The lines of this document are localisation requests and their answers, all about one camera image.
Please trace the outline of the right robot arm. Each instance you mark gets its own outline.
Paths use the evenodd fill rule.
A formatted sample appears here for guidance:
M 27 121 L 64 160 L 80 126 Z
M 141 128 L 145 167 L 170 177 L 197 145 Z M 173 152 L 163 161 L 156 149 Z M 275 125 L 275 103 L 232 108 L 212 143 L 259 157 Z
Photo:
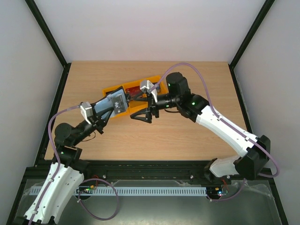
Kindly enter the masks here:
M 183 117 L 206 127 L 237 153 L 228 158 L 214 158 L 205 166 L 203 174 L 208 183 L 216 183 L 227 175 L 255 180 L 269 160 L 270 139 L 264 135 L 257 137 L 223 117 L 207 99 L 191 93 L 188 81 L 181 73 L 167 75 L 166 81 L 168 93 L 158 95 L 155 85 L 143 80 L 140 93 L 134 99 L 147 102 L 148 106 L 130 117 L 151 123 L 153 117 L 159 117 L 160 110 L 177 108 Z

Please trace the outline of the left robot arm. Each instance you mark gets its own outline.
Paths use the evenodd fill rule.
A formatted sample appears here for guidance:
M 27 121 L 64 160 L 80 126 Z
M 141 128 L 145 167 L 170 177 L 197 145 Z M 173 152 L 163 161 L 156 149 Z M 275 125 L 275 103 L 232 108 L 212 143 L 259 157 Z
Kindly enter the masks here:
M 78 148 L 77 144 L 94 131 L 102 134 L 113 108 L 97 111 L 92 106 L 87 109 L 79 106 L 79 109 L 85 118 L 76 127 L 61 123 L 54 131 L 48 130 L 49 141 L 54 151 L 48 175 L 21 221 L 14 221 L 14 224 L 56 225 L 71 196 L 81 184 L 96 181 L 111 185 L 98 177 L 86 178 L 89 163 L 80 159 L 82 149 Z

